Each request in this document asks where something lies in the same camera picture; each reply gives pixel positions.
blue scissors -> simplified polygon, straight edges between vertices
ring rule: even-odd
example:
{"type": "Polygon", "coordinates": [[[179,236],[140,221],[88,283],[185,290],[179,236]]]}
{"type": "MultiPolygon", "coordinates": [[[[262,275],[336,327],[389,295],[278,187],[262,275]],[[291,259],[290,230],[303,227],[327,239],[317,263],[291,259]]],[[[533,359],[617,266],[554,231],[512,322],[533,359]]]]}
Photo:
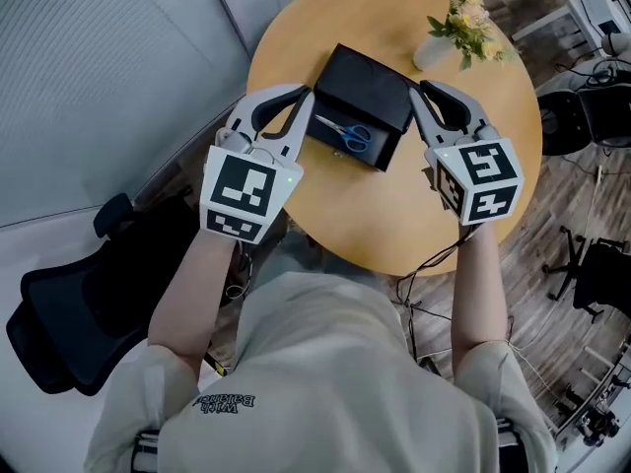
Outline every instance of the blue scissors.
{"type": "Polygon", "coordinates": [[[346,144],[346,148],[350,152],[359,154],[368,150],[373,135],[366,126],[362,126],[361,124],[355,124],[354,126],[340,126],[321,115],[316,115],[315,119],[339,133],[339,136],[342,137],[344,144],[346,144]]]}

wooden tabletop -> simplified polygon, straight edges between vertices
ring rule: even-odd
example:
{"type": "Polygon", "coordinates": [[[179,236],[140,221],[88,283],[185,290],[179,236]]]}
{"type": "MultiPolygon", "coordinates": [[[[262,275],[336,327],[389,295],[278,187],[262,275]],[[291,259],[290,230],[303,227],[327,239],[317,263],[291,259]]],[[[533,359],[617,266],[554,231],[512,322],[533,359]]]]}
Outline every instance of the wooden tabletop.
{"type": "MultiPolygon", "coordinates": [[[[249,93],[283,83],[313,86],[339,42],[404,76],[447,83],[478,100],[501,136],[510,137],[526,184],[515,214],[496,223],[498,240],[515,227],[530,201],[541,162],[536,95],[521,60],[502,65],[473,60],[459,72],[458,51],[427,72],[412,54],[441,20],[449,0],[294,0],[274,20],[252,60],[249,93]]],[[[280,127],[289,110],[270,127],[280,127]]],[[[359,266],[405,275],[457,240],[457,219],[445,211],[422,169],[426,146],[416,124],[401,138],[387,172],[373,170],[310,137],[298,159],[305,175],[285,205],[313,239],[359,266]]],[[[424,272],[454,270],[456,257],[424,272]]]]}

black box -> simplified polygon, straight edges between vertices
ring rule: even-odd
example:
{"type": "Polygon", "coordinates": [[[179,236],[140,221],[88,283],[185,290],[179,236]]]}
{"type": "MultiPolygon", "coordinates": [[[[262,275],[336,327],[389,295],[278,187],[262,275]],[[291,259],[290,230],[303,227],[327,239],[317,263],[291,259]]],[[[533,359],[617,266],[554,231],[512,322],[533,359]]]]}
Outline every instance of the black box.
{"type": "Polygon", "coordinates": [[[338,43],[315,83],[314,115],[308,134],[386,171],[401,135],[412,120],[408,94],[411,87],[417,85],[407,77],[338,43]],[[318,121],[316,115],[341,126],[366,126],[372,133],[369,149],[357,154],[349,151],[339,134],[318,121]]]}

vase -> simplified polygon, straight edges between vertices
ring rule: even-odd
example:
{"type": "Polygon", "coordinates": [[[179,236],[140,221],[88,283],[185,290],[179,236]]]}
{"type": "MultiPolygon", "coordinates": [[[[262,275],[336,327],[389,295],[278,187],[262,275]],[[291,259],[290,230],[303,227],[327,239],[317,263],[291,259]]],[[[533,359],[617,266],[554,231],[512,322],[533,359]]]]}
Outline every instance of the vase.
{"type": "Polygon", "coordinates": [[[429,70],[443,61],[452,49],[454,45],[446,36],[428,35],[414,52],[414,66],[419,70],[429,70]]]}

floor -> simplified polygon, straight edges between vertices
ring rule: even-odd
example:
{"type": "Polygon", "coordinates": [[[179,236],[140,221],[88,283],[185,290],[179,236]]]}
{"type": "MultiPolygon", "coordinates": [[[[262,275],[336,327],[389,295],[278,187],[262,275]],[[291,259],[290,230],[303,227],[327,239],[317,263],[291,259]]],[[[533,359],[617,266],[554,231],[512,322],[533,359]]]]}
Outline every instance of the floor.
{"type": "MultiPolygon", "coordinates": [[[[495,23],[506,35],[563,5],[566,0],[486,0],[495,23]]],[[[527,36],[516,44],[535,86],[555,73],[555,64],[571,64],[589,52],[578,28],[567,17],[545,29],[527,36]]],[[[169,183],[154,188],[152,196],[163,196],[191,185],[199,197],[201,164],[211,135],[189,149],[179,163],[174,164],[169,183]]],[[[591,318],[572,308],[570,292],[566,298],[554,303],[548,292],[560,286],[561,276],[546,276],[540,268],[544,263],[557,265],[565,260],[568,249],[559,233],[564,225],[576,234],[587,237],[631,238],[631,157],[615,152],[607,157],[594,146],[567,157],[544,159],[539,181],[529,208],[515,231],[501,244],[502,269],[510,315],[512,317],[511,342],[524,356],[519,361],[532,394],[545,414],[560,425],[563,418],[553,406],[565,386],[572,383],[575,391],[587,396],[593,383],[579,373],[585,368],[596,376],[606,367],[591,359],[584,351],[591,346],[606,358],[616,360],[621,342],[629,332],[629,319],[617,310],[608,308],[604,320],[591,325],[591,318]],[[594,172],[602,165],[607,173],[595,192],[594,172]],[[548,385],[526,364],[526,360],[548,385]]],[[[412,290],[414,301],[422,300],[427,309],[444,315],[451,314],[452,274],[417,279],[412,290]]],[[[394,298],[394,280],[384,276],[394,298]]],[[[234,341],[241,304],[223,307],[219,314],[211,353],[216,359],[230,365],[234,354],[234,341]]],[[[407,320],[401,310],[402,320],[407,320]]],[[[430,354],[450,346],[448,321],[418,312],[415,314],[415,331],[420,354],[430,354]]],[[[446,378],[451,378],[451,356],[444,352],[433,360],[446,378]]]]}

